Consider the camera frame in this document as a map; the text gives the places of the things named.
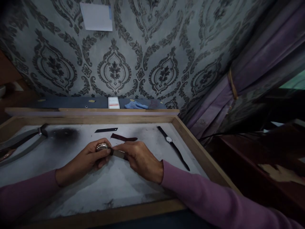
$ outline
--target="patterned wallpaper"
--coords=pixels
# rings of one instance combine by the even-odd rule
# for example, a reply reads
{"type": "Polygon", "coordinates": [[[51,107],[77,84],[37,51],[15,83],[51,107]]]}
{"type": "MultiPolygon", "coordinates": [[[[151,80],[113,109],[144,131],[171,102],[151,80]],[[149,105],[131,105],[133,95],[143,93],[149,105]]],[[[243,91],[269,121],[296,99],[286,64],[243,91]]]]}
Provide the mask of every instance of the patterned wallpaper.
{"type": "Polygon", "coordinates": [[[18,0],[0,48],[41,95],[157,98],[185,114],[228,69],[271,0],[18,0]],[[110,4],[87,31],[79,2],[110,4]]]}

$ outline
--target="watch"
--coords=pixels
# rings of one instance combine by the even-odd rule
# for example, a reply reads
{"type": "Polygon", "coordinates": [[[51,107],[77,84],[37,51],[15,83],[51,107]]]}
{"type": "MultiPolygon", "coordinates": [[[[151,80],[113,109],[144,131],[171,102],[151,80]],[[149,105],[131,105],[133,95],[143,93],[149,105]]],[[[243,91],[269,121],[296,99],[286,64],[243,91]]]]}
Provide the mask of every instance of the watch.
{"type": "Polygon", "coordinates": [[[184,161],[179,149],[175,146],[175,144],[173,143],[173,140],[171,137],[167,136],[167,134],[164,132],[164,130],[160,127],[157,126],[158,130],[160,130],[160,132],[163,134],[163,136],[165,137],[165,140],[174,148],[174,150],[176,151],[178,157],[180,158],[181,162],[183,163],[183,165],[186,167],[186,169],[188,171],[190,171],[190,168],[188,167],[188,165],[186,164],[186,162],[184,161]]]}

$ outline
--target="purple sleeve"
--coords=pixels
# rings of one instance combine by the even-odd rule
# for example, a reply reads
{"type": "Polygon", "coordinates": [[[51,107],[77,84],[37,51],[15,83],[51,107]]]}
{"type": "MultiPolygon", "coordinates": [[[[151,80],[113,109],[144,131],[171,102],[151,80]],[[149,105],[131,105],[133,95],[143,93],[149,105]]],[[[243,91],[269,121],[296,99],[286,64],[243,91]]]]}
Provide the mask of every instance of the purple sleeve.
{"type": "Polygon", "coordinates": [[[177,194],[192,211],[220,228],[303,228],[278,211],[272,211],[232,189],[180,170],[163,160],[161,185],[177,194]]]}
{"type": "Polygon", "coordinates": [[[0,219],[11,223],[60,190],[55,170],[0,188],[0,219]]]}

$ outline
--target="blue cloth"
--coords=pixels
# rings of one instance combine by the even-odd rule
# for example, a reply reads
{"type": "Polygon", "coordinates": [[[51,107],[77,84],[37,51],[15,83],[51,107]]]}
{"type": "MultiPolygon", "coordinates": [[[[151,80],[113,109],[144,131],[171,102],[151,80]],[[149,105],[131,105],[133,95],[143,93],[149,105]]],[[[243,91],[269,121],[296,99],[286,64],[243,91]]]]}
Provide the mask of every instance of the blue cloth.
{"type": "Polygon", "coordinates": [[[125,105],[126,109],[148,109],[148,106],[143,105],[137,101],[130,101],[128,104],[125,105]]]}

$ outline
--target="white watch face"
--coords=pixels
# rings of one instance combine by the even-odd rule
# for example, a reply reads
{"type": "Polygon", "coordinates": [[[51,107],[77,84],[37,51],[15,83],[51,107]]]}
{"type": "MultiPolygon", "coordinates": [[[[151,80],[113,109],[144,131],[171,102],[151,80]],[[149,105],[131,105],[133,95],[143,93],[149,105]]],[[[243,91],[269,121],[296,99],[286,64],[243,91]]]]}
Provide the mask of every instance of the white watch face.
{"type": "Polygon", "coordinates": [[[165,139],[166,139],[167,142],[172,142],[173,141],[169,136],[167,136],[165,139]]]}

